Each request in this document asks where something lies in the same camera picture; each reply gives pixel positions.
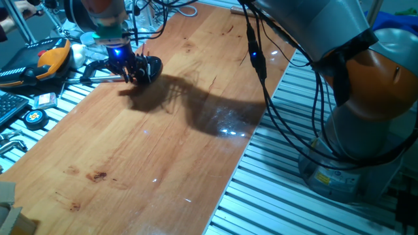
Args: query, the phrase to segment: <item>label sticker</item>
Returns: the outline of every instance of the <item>label sticker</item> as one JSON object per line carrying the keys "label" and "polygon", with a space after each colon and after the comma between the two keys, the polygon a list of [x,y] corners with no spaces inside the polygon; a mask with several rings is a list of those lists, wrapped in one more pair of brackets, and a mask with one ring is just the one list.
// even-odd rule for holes
{"label": "label sticker", "polygon": [[324,174],[322,174],[320,172],[317,172],[315,178],[317,180],[321,181],[322,183],[324,183],[325,185],[328,185],[329,184],[329,181],[330,181],[330,178],[329,177],[326,177],[326,175],[324,175]]}
{"label": "label sticker", "polygon": [[39,104],[40,105],[42,105],[42,104],[48,104],[50,102],[50,99],[51,99],[51,94],[50,93],[44,94],[44,95],[40,95],[39,96]]}
{"label": "label sticker", "polygon": [[328,185],[329,187],[345,191],[353,192],[359,182],[360,175],[347,173],[341,170],[331,170],[319,167],[315,175],[315,179]]}

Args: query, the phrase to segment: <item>wood grain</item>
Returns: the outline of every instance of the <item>wood grain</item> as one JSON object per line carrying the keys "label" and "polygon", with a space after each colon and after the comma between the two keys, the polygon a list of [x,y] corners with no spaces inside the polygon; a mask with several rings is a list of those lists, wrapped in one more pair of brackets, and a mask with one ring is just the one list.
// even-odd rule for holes
{"label": "wood grain", "polygon": [[[101,84],[0,176],[37,234],[202,233],[265,105],[244,17],[195,6],[147,43],[152,85]],[[272,93],[287,61],[263,50]]]}

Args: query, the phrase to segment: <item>white cable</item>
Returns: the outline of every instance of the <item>white cable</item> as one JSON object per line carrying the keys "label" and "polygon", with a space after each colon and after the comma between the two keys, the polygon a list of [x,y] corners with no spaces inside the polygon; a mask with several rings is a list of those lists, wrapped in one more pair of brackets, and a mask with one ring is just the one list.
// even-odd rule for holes
{"label": "white cable", "polygon": [[182,7],[192,8],[193,10],[195,10],[195,12],[194,12],[193,14],[186,14],[186,13],[184,13],[184,12],[182,12],[182,11],[180,10],[181,8],[176,8],[176,10],[177,10],[180,14],[182,14],[183,16],[185,16],[185,17],[194,17],[194,16],[196,16],[196,15],[197,15],[197,9],[196,9],[196,7],[194,7],[194,6],[188,6],[188,5],[186,5],[186,6],[182,6]]}
{"label": "white cable", "polygon": [[334,126],[334,134],[335,134],[335,137],[336,137],[336,139],[337,139],[337,142],[338,142],[338,145],[340,146],[340,149],[349,157],[349,158],[351,158],[351,159],[353,159],[353,160],[356,160],[356,161],[359,161],[358,159],[356,159],[355,157],[352,157],[352,156],[350,156],[350,154],[348,154],[348,152],[344,149],[344,147],[343,147],[343,145],[341,144],[341,142],[340,142],[340,139],[338,138],[338,134],[337,134],[337,128],[336,128],[336,126],[335,126],[335,120],[334,120],[334,110],[332,109],[332,106],[331,106],[331,99],[330,99],[330,97],[329,97],[329,89],[328,89],[328,83],[327,83],[327,81],[324,81],[324,83],[325,83],[325,88],[327,89],[327,97],[328,97],[328,105],[329,105],[329,109],[330,109],[330,112],[331,112],[331,119],[332,119],[332,125]]}

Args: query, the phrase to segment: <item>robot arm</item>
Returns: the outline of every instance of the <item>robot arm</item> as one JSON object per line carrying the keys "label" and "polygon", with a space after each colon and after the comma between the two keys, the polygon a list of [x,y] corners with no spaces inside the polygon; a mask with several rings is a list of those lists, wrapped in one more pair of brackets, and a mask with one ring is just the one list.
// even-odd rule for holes
{"label": "robot arm", "polygon": [[[124,0],[81,0],[91,21],[97,26],[93,34],[97,44],[106,46],[109,58],[93,63],[86,71],[106,68],[124,78],[125,82],[149,84],[162,71],[163,65],[158,57],[135,55],[131,47],[131,34],[122,28],[128,19]],[[92,72],[85,73],[83,79],[89,80]]]}

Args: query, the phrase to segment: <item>metal rod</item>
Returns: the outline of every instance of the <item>metal rod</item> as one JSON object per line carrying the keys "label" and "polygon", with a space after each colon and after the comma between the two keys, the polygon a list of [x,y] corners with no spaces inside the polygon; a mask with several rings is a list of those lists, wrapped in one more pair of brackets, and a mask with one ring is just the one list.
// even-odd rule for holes
{"label": "metal rod", "polygon": [[48,8],[46,8],[46,6],[44,6],[43,3],[40,4],[40,7],[42,8],[42,10],[45,12],[45,14],[50,18],[50,20],[52,21],[52,23],[55,25],[56,29],[58,30],[58,32],[60,33],[63,25],[62,23],[59,21],[59,19],[57,19],[56,15],[52,15],[51,12],[49,11]]}
{"label": "metal rod", "polygon": [[11,0],[1,0],[4,7],[6,8],[8,15],[13,19],[16,27],[19,30],[19,33],[24,38],[25,42],[28,44],[34,44],[36,43],[35,37],[32,35],[31,30],[26,24],[26,21],[16,5]]}
{"label": "metal rod", "polygon": [[[121,76],[102,76],[91,77],[88,83],[102,83],[102,82],[124,82],[125,80]],[[65,81],[67,84],[80,84],[79,78],[70,78]]]}
{"label": "metal rod", "polygon": [[367,14],[367,22],[370,27],[373,27],[374,22],[378,16],[383,0],[373,0],[372,6]]}

